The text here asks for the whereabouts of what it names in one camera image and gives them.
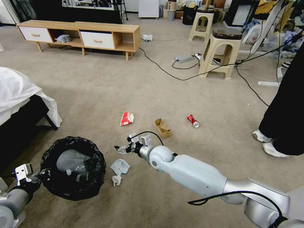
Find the drawer handle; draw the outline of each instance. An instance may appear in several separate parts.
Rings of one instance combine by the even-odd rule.
[[[94,39],[93,41],[97,42],[97,43],[102,43],[102,40],[96,40],[96,39]]]

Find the plastic bottle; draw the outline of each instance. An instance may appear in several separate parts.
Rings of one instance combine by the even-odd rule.
[[[59,156],[56,165],[60,171],[65,172],[67,169],[74,169],[80,163],[88,159],[90,159],[90,157],[77,150],[68,149]]]
[[[69,176],[72,174],[72,172],[85,173],[85,172],[90,171],[95,168],[96,168],[95,162],[92,159],[88,159],[88,160],[85,160],[84,162],[80,163],[78,166],[76,166],[73,169],[67,169],[66,173]]]
[[[93,178],[94,174],[96,173],[95,171],[89,171],[81,174],[77,174],[76,176],[76,182],[78,183],[85,183],[89,181],[91,178]]]

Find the red soda can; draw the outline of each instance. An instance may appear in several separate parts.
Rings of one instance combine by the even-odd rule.
[[[198,128],[200,126],[199,122],[197,122],[192,115],[187,116],[187,119],[192,123],[194,128]]]

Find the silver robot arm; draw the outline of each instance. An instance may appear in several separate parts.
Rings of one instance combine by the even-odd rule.
[[[188,155],[177,155],[168,147],[152,145],[151,135],[141,137],[135,133],[127,138],[128,146],[115,146],[119,154],[137,153],[159,172],[168,173],[173,180],[202,195],[204,198],[235,191],[250,191],[268,197],[280,208],[283,217],[287,217],[290,197],[277,189],[253,179],[229,180],[215,167]],[[260,228],[270,227],[279,217],[276,207],[266,198],[251,193],[237,193],[222,196],[229,204],[242,204],[246,201],[244,213],[247,218]],[[278,221],[279,228],[304,227],[299,220]]]
[[[15,169],[17,186],[7,192],[8,186],[0,178],[0,228],[17,228],[25,218],[25,205],[39,189],[40,174],[33,174],[30,164]]]

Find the white drawer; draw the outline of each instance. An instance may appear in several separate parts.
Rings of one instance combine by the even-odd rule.
[[[53,42],[46,28],[19,27],[19,29],[26,40]]]
[[[114,49],[112,33],[80,32],[84,46]]]

